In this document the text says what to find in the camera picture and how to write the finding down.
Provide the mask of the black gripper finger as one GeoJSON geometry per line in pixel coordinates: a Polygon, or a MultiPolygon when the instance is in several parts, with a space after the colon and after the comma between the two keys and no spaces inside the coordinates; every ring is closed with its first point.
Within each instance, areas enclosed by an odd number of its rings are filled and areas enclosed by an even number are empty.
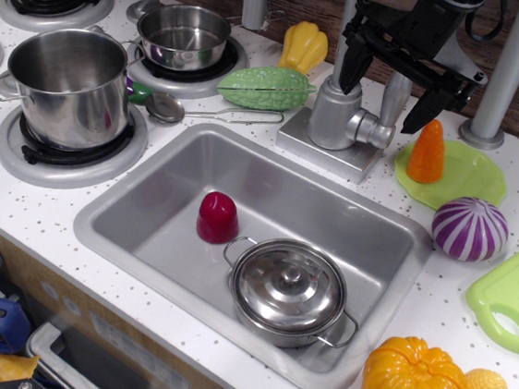
{"type": "Polygon", "coordinates": [[[401,132],[415,134],[444,110],[453,110],[461,102],[459,91],[436,88],[426,90],[408,116],[404,119],[401,132]]]}
{"type": "Polygon", "coordinates": [[[364,36],[355,35],[348,41],[339,79],[340,89],[344,95],[348,95],[358,85],[372,61],[373,53],[364,36]]]}

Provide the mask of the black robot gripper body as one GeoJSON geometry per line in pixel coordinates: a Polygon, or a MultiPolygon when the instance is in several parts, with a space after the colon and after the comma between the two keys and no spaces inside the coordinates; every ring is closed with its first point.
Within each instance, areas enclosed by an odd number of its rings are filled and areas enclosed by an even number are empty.
{"type": "Polygon", "coordinates": [[[362,35],[373,53],[425,90],[459,91],[467,103],[475,89],[488,83],[486,73],[464,53],[456,32],[471,9],[416,4],[394,9],[371,0],[357,0],[356,13],[344,28],[348,41],[362,35]]]}

